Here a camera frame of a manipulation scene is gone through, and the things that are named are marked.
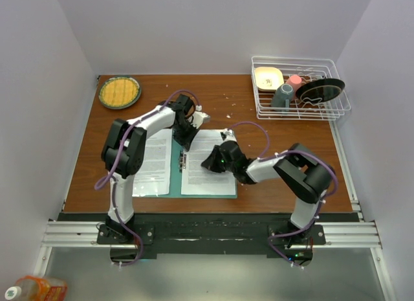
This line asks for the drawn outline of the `metal folder clip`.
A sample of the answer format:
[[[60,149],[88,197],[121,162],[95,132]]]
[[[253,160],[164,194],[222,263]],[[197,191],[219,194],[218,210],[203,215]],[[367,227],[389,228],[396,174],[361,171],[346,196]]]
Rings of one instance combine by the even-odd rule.
[[[180,152],[179,155],[179,171],[183,172],[186,169],[187,165],[187,154],[184,152]]]

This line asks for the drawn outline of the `printed paper sheet bottom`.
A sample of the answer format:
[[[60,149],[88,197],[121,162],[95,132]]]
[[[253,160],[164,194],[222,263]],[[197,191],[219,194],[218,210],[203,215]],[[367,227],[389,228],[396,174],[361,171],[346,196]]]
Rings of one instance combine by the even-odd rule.
[[[194,138],[187,154],[186,169],[181,172],[180,193],[184,197],[224,198],[237,197],[237,185],[230,172],[215,173],[201,166],[211,154],[213,147],[222,142],[221,134],[216,129],[202,129]]]

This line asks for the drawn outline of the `printed paper sheet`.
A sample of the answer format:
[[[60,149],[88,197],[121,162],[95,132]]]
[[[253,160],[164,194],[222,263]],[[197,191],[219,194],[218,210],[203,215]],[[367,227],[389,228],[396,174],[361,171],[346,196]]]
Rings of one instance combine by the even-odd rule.
[[[162,129],[147,139],[144,161],[133,181],[133,197],[160,197],[169,193],[172,131]]]
[[[211,154],[213,147],[222,142],[221,134],[216,129],[202,129],[194,138],[187,154],[186,169],[181,172],[180,193],[184,197],[224,198],[237,197],[237,185],[230,172],[215,173],[201,166]]]

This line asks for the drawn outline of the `teal file folder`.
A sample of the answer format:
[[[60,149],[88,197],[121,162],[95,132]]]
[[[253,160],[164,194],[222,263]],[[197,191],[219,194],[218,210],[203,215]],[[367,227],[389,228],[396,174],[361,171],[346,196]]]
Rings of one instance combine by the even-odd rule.
[[[180,193],[181,183],[182,183],[182,174],[179,171],[179,155],[180,155],[180,152],[183,152],[183,151],[184,151],[184,148],[180,146],[172,138],[169,193],[167,195],[162,195],[159,198],[203,199],[203,198],[196,198],[194,196],[184,197]],[[224,198],[205,198],[205,199],[224,199]]]

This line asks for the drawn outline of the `printed paper sheet top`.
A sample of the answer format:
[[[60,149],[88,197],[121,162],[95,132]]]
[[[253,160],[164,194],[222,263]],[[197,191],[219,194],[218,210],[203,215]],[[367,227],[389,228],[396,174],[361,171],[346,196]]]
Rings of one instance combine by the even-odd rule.
[[[133,181],[133,197],[160,197],[169,193],[172,131],[162,129],[147,139],[144,161]]]

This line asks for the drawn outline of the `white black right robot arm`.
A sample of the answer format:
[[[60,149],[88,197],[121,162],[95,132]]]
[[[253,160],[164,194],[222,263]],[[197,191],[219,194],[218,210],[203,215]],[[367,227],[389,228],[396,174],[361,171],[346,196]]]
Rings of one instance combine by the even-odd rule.
[[[299,143],[271,157],[251,159],[236,141],[224,141],[213,147],[201,166],[214,173],[230,172],[242,184],[283,180],[296,196],[288,236],[297,245],[311,237],[310,226],[319,215],[324,198],[338,189],[334,169]]]

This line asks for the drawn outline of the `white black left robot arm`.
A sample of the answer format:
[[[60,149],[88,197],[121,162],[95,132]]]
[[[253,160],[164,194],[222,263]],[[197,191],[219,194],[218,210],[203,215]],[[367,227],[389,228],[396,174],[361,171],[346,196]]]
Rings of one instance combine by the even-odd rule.
[[[97,181],[94,189],[111,184],[105,223],[112,228],[111,236],[119,244],[129,243],[134,236],[133,180],[144,162],[147,139],[171,128],[175,142],[188,151],[201,125],[209,118],[192,92],[178,90],[142,116],[114,120],[101,152],[108,174]]]

